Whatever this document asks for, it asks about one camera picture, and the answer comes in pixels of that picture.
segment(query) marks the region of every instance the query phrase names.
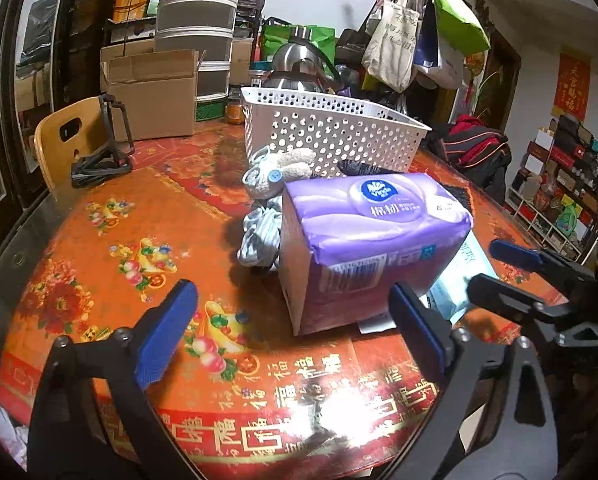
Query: kettle handle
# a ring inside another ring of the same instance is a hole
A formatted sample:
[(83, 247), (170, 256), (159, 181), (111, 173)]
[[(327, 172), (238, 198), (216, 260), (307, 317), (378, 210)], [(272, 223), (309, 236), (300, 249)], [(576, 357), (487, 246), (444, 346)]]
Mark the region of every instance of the kettle handle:
[(328, 70), (332, 72), (332, 77), (334, 78), (334, 80), (339, 85), (343, 86), (344, 83), (343, 79), (341, 78), (341, 74), (336, 70), (335, 66), (328, 59), (328, 56), (326, 56), (320, 49), (315, 47), (308, 40), (304, 40), (303, 38), (297, 38), (296, 36), (291, 36), (288, 40), (288, 43), (296, 43), (307, 48), (311, 53), (317, 56), (326, 67), (328, 67)]

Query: white plastic basket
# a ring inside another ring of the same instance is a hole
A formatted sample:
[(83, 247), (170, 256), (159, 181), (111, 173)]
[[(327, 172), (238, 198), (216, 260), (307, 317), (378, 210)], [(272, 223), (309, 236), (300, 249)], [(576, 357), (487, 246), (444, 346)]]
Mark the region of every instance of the white plastic basket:
[(360, 99), (273, 88), (242, 88), (246, 153), (311, 148), (312, 171), (339, 176), (340, 160), (357, 160), (405, 173), (430, 130), (407, 115)]

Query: orange tablecloth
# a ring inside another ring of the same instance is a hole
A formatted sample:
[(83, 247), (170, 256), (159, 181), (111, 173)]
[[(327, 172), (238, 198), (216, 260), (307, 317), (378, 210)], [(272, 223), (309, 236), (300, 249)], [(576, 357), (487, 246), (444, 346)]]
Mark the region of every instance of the orange tablecloth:
[[(205, 123), (193, 137), (138, 142), (135, 160), (131, 174), (86, 195), (35, 270), (2, 354), (2, 405), (28, 423), (56, 336), (105, 338), (187, 278), (198, 313), (148, 394), (209, 478), (334, 478), (391, 458), (436, 388), (394, 331), (361, 336), (348, 326), (294, 338), (276, 276), (237, 264), (249, 204), (242, 128)], [(411, 171), (469, 187), (423, 153)], [(470, 195), (483, 247), (495, 237), (532, 244), (485, 195)], [(492, 264), (506, 282), (557, 299), (541, 278)], [(485, 339), (516, 335), (483, 310), (464, 321)], [(220, 358), (200, 356), (212, 346)], [(131, 455), (106, 385), (96, 390), (112, 442)]]

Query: green basket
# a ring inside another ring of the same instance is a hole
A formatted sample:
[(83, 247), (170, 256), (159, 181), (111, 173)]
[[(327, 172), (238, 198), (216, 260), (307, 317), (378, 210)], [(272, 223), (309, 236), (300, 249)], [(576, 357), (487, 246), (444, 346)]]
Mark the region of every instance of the green basket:
[(210, 103), (196, 104), (196, 122), (210, 121), (223, 117), (227, 99), (219, 99)]

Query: cardboard box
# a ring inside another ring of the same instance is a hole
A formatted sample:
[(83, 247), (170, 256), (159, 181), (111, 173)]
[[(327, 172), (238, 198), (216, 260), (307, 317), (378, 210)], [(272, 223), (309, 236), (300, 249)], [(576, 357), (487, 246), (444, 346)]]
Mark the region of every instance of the cardboard box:
[(570, 191), (575, 189), (575, 179), (573, 179), (563, 170), (559, 170), (559, 173), (557, 174), (557, 182), (563, 184), (563, 186)]
[(252, 52), (252, 38), (232, 41), (232, 58), (230, 61), (230, 84), (249, 85), (250, 53)]
[(108, 91), (108, 62), (115, 57), (136, 56), (154, 52), (154, 38), (149, 40), (128, 41), (127, 43), (105, 46), (101, 49), (101, 70), (99, 85), (102, 92)]
[(50, 63), (34, 74), (34, 92), (37, 106), (50, 104)]
[(472, 216), (431, 177), (379, 176), (285, 186), (279, 280), (294, 335), (385, 313), (400, 280), (421, 297), (468, 236)]
[(596, 202), (596, 200), (594, 199), (594, 197), (592, 195), (590, 195), (589, 193), (586, 193), (585, 195), (583, 195), (581, 197), (581, 200), (583, 201), (583, 203), (585, 205), (587, 205), (593, 212), (597, 212), (597, 208), (598, 208), (598, 203)]
[[(109, 93), (125, 104), (133, 139), (194, 133), (199, 53), (151, 52), (109, 61)], [(121, 111), (114, 108), (114, 134), (125, 140)]]
[(21, 113), (32, 110), (34, 102), (34, 72), (23, 77), (15, 77), (16, 110)]
[(554, 142), (554, 134), (547, 128), (541, 128), (537, 132), (537, 136), (534, 139), (539, 146), (545, 148), (546, 150), (550, 150), (552, 147), (552, 143)]
[(556, 160), (550, 159), (548, 162), (546, 162), (545, 165), (545, 171), (551, 175), (555, 175), (557, 174), (557, 170), (559, 169), (559, 166), (557, 164)]

